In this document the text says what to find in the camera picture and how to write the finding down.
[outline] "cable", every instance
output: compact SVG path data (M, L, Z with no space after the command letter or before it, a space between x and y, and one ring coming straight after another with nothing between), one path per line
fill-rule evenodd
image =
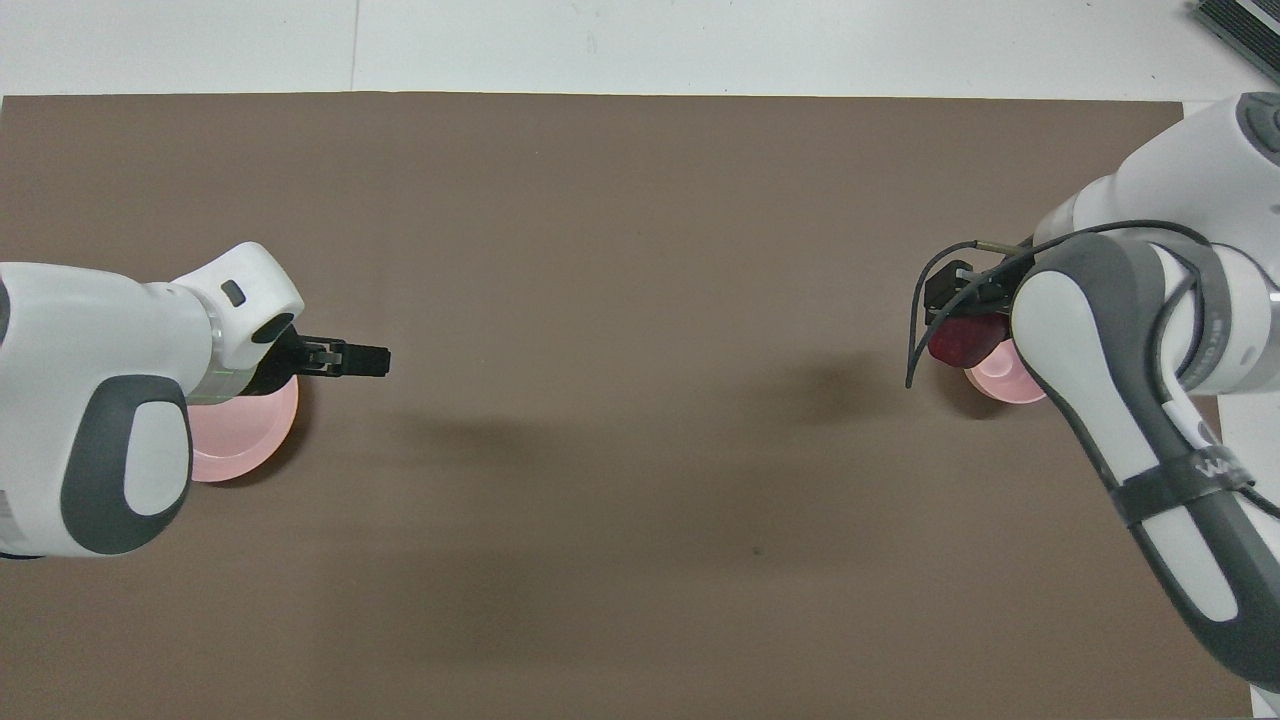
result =
M973 247L978 247L977 240L970 240L968 242L957 242L955 245L951 245L950 247L938 251L937 255L931 258L929 261L924 264L924 269L920 270L920 277L915 279L915 291L911 292L911 327L906 337L908 365L911 364L911 352L915 350L915 324L916 322L919 322L920 318L920 293L924 291L924 282L929 277L929 270L932 270L934 265L945 260L947 255L951 255L952 252L959 252L960 250L969 250ZM910 380L908 380L906 387L911 387Z
M1236 492L1239 492L1240 495L1243 495L1258 510L1261 510L1261 511L1266 512L1267 515L1271 515L1272 518L1280 520L1280 507L1276 507L1276 505L1274 502L1271 502L1270 500L1262 497L1262 493L1260 493L1258 491L1253 489L1253 487L1243 487L1243 488L1240 488Z
M1189 228L1189 227L1187 227L1184 224L1180 224L1180 223L1171 223L1171 222L1167 222L1167 220L1121 220L1121 222L1117 222L1117 223L1103 223L1101 225L1093 225L1093 227L1088 227L1088 228L1073 231L1073 232L1069 232L1066 234L1055 237L1053 240L1050 240L1047 242L1042 242L1041 245L1037 245L1037 246L1030 247L1028 250L1024 250L1023 252L1019 252L1018 255L1006 258L998 265L996 265L995 268L984 270L982 274L979 274L977 278L974 278L973 282L970 282L969 284L966 284L965 287L963 287L960 290L960 292L955 293L951 297L951 300L948 300L947 304L943 305L936 313L933 323L931 323L928 325L928 329L924 331L924 336L920 338L919 343L915 343L911 347L911 350L909 351L909 354L908 354L908 357L906 357L906 387L911 387L911 380L915 378L915 368L916 368L916 365L919 365L920 356L924 355L924 350L929 346L929 341L933 340L933 334L938 331L938 328L942 325L942 323L948 316L951 316L951 313L956 309L957 305L960 305L965 300L973 297L973 295L978 292L978 287L979 286L982 286L983 283L986 283L987 281L989 281L993 277L997 277L997 275L1001 275L1001 274L1009 272L1010 268L1014 266L1014 265L1016 265L1018 263L1020 263L1023 260L1027 260L1028 258L1032 258L1034 255L1039 255L1041 252L1044 252L1046 250L1057 247L1059 245L1062 245L1064 242L1066 242L1068 240L1071 240L1073 237L1079 237L1079 236L1085 234L1085 233L1111 232L1111 231L1129 229L1129 228L1151 228L1151 229L1170 231L1170 232L1175 232L1178 234L1189 237L1190 240L1193 240L1194 242L1198 242L1201 245L1206 245L1206 246L1210 245L1208 238L1206 238L1203 234L1201 234L1199 232L1197 232L1197 231L1194 231L1194 229L1192 229L1192 228ZM910 340L911 341L915 340L915 322L916 322L916 318L918 318L918 314L916 314L916 307L915 307L915 300L913 297L913 305L911 305L911 332L910 332Z
M1181 301L1190 288L1199 284L1199 270L1187 263L1183 263L1183 266L1188 270L1194 270L1194 274L1188 274L1169 293L1169 299L1160 306L1160 313L1156 314L1156 320L1151 324L1151 333L1147 336L1147 377L1151 379L1151 391L1161 405L1172 400L1172 395L1169 392L1169 386L1165 384L1164 365L1160 361L1160 340L1165 336L1165 327L1174 315L1178 302ZM1188 355L1194 355L1194 352L1189 352Z

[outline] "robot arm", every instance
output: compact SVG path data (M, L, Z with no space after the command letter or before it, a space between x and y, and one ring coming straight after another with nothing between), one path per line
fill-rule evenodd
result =
M157 536L191 478L188 402L342 374L342 357L308 365L302 309L257 243L172 283L0 263L0 555L119 555ZM301 357L271 354L283 337ZM352 374L387 374L374 355Z
M1280 510L1188 397L1280 389L1280 95L1178 123L1032 240L929 307L929 334L1025 273L1009 309L1024 364L1196 637L1280 693Z
M1261 279L1239 269L1228 277ZM1023 282L1014 342L1183 620L1233 673L1280 692L1280 520L1247 497L1252 478L1178 382L1211 342L1196 342L1199 293L1178 292L1192 277L1148 241L1080 236Z

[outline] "white floor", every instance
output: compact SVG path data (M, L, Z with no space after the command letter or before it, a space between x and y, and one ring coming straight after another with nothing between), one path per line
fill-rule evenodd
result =
M0 0L0 95L449 90L1212 100L1184 0Z

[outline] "pink bowl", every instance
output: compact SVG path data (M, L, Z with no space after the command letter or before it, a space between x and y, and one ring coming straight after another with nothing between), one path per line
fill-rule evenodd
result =
M218 483L257 468L284 442L297 413L298 378L271 395L187 407L191 479Z
M965 370L964 374L973 387L1001 402L1025 405L1044 397L1044 391L1018 357L1018 350L1011 340L997 345L986 360Z

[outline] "black strap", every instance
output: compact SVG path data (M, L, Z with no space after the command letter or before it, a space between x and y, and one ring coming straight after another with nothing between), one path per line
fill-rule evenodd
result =
M1111 502L1132 528L1215 492L1238 491L1253 478L1221 445L1194 450L1139 473L1111 489Z

